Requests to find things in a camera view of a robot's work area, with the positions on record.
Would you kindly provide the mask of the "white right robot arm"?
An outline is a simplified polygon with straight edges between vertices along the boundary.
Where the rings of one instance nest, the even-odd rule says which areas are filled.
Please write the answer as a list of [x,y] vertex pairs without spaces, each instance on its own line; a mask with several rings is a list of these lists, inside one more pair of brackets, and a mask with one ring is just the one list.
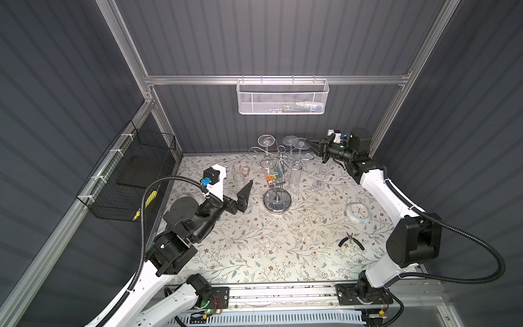
[[[445,223],[437,214],[427,213],[397,188],[388,177],[387,168],[370,156],[368,130],[355,128],[349,135],[333,131],[322,139],[309,140],[309,145],[323,163],[333,160],[343,166],[350,177],[377,200],[394,226],[386,241],[385,255],[359,274],[353,293],[361,303],[373,303],[381,295],[386,295],[390,286],[402,279],[432,279],[479,285],[494,282],[504,275],[505,261],[494,247]],[[496,270],[485,277],[468,279],[413,272],[412,268],[417,264],[439,256],[444,229],[483,247],[497,262]]]

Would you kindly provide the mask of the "clear champagne flute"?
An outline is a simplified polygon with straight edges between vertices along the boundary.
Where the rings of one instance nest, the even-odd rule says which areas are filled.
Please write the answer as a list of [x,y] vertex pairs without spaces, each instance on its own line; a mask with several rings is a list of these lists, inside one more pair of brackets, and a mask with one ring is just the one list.
[[241,173],[245,176],[248,176],[250,174],[250,167],[245,163],[234,163],[232,165],[232,170],[235,173]]
[[234,183],[234,188],[235,188],[234,193],[237,194],[246,185],[246,177],[245,177],[245,175],[242,172],[234,173],[234,175],[233,175],[233,183]]

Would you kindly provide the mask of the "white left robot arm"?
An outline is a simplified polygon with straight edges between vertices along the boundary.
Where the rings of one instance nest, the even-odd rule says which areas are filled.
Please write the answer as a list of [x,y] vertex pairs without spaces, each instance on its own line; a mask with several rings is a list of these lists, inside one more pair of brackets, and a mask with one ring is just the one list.
[[211,302],[212,286],[200,274],[187,278],[166,298],[147,308],[152,297],[163,289],[169,280],[197,254],[201,243],[215,227],[224,212],[233,215],[245,212],[248,207],[253,181],[249,181],[236,195],[217,197],[212,187],[221,189],[219,171],[210,168],[204,179],[194,181],[182,176],[167,176],[146,188],[140,205],[140,218],[144,218],[146,203],[154,187],[165,181],[180,181],[198,188],[204,195],[203,203],[192,197],[177,200],[163,216],[166,229],[146,246],[144,234],[140,237],[141,250],[137,271],[129,282],[89,323],[90,326],[164,326],[170,320],[190,309],[205,312]]

